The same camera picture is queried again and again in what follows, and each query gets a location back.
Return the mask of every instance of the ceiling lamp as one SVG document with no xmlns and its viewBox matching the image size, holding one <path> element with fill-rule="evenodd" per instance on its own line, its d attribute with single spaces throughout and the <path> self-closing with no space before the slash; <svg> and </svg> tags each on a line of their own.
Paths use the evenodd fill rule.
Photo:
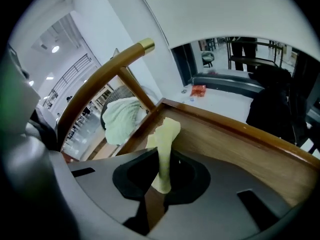
<svg viewBox="0 0 320 240">
<path fill-rule="evenodd" d="M 51 52 L 54 54 L 59 50 L 59 48 L 60 48 L 59 45 L 57 45 L 57 46 L 52 48 Z"/>
</svg>

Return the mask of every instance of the black pants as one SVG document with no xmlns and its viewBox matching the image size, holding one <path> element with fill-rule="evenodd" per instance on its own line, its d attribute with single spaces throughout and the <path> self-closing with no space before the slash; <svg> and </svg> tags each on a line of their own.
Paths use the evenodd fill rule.
<svg viewBox="0 0 320 240">
<path fill-rule="evenodd" d="M 246 42 L 255 42 L 256 39 L 253 37 L 241 37 L 240 41 Z M 242 49 L 244 50 L 244 54 L 246 58 L 255 58 L 256 57 L 256 44 L 255 43 L 241 43 L 241 42 L 232 42 L 232 54 L 235 57 L 242 57 Z M 246 65 L 246 69 L 248 72 L 254 72 L 256 67 L 252 65 Z M 235 70 L 244 71 L 244 67 L 242 63 L 235 63 Z"/>
</svg>

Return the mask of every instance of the red snack bag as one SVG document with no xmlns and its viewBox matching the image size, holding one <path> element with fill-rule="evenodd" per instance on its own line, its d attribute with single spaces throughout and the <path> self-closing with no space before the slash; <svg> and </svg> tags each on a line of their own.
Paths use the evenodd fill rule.
<svg viewBox="0 0 320 240">
<path fill-rule="evenodd" d="M 205 85 L 194 85 L 192 86 L 192 91 L 190 96 L 204 97 L 205 93 L 206 93 Z"/>
</svg>

